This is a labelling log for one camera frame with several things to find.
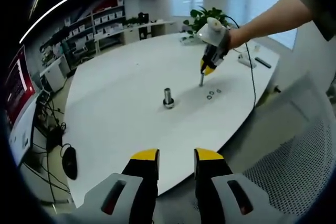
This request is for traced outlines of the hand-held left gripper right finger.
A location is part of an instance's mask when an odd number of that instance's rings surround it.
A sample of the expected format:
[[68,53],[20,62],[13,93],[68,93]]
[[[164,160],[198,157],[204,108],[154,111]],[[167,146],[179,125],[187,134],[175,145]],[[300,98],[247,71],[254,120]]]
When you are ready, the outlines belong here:
[[268,194],[243,174],[234,174],[221,154],[194,150],[195,196],[202,223],[293,223],[270,204]]

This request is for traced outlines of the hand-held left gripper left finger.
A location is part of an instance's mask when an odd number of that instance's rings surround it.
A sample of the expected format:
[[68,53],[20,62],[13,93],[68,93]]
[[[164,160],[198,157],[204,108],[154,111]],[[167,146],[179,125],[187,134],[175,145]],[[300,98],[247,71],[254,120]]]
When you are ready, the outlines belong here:
[[152,223],[158,196],[157,148],[131,156],[122,173],[113,173],[85,194],[83,204],[57,223]]

